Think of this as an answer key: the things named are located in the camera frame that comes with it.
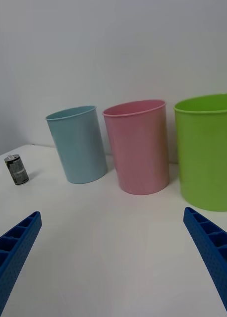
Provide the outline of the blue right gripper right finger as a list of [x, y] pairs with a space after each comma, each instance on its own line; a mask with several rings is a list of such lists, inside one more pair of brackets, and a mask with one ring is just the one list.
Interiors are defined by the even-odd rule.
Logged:
[[184, 210], [183, 222], [227, 312], [227, 232], [190, 207]]

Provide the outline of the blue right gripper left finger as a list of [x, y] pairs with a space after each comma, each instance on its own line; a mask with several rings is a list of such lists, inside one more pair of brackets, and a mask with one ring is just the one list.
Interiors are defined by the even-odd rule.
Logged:
[[0, 316], [41, 227], [35, 211], [0, 237]]

